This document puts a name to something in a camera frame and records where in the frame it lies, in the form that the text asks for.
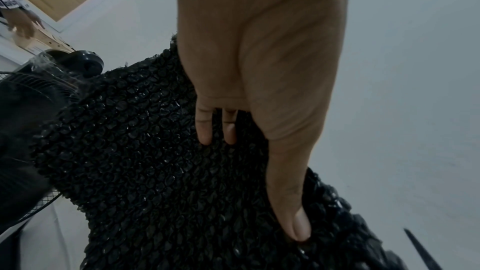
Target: black bubble wrap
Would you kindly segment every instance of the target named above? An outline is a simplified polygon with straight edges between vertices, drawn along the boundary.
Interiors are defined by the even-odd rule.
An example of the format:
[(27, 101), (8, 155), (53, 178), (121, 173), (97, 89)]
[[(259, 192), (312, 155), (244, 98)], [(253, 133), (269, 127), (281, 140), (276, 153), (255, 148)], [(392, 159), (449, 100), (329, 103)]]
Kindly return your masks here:
[(175, 39), (94, 79), (35, 137), (41, 174), (88, 219), (85, 270), (404, 270), (360, 215), (308, 170), (311, 239), (290, 241), (265, 189), (267, 142), (239, 113), (238, 142), (198, 143), (194, 88)]

